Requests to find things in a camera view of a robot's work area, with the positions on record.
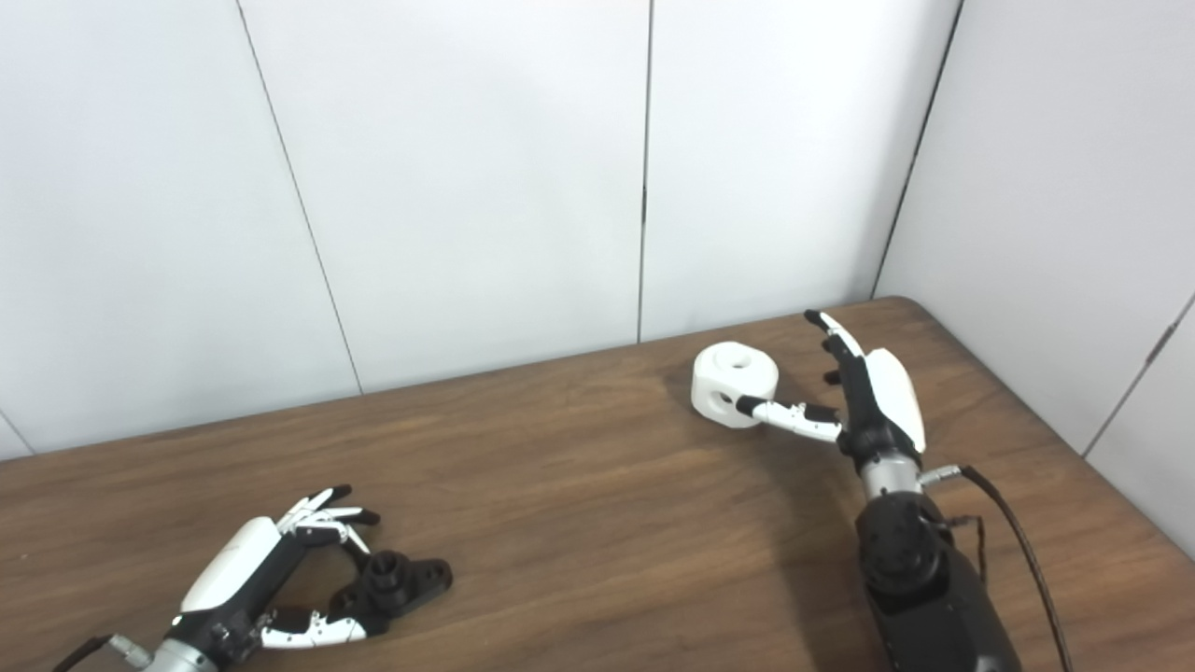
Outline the black and white right hand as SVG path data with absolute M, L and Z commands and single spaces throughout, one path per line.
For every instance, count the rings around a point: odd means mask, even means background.
M 821 347 L 836 362 L 825 380 L 841 387 L 845 413 L 810 403 L 784 405 L 746 393 L 735 401 L 736 413 L 798 436 L 833 442 L 858 463 L 903 456 L 920 468 L 926 450 L 921 405 L 899 358 L 885 348 L 864 352 L 831 314 L 805 310 L 804 318 L 825 332 Z

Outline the black and white left hand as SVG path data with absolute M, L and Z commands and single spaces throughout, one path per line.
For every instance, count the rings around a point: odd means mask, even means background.
M 257 650 L 310 650 L 387 633 L 388 621 L 376 615 L 272 605 L 315 548 L 342 546 L 358 570 L 370 562 L 370 546 L 355 526 L 376 525 L 380 517 L 362 507 L 333 506 L 351 491 L 351 485 L 329 485 L 300 497 L 278 520 L 244 523 L 184 595 L 148 668 L 227 671 Z

